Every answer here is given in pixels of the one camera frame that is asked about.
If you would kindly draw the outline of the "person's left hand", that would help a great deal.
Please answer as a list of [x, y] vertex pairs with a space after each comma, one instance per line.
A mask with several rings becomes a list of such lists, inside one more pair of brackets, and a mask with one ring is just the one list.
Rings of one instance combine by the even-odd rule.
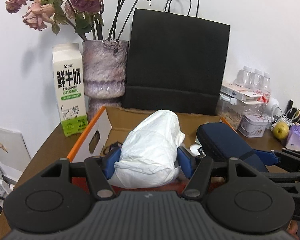
[[298, 233], [298, 223], [295, 220], [291, 220], [289, 223], [289, 226], [287, 228], [287, 232], [294, 237], [296, 240], [299, 240], [299, 237], [297, 235]]

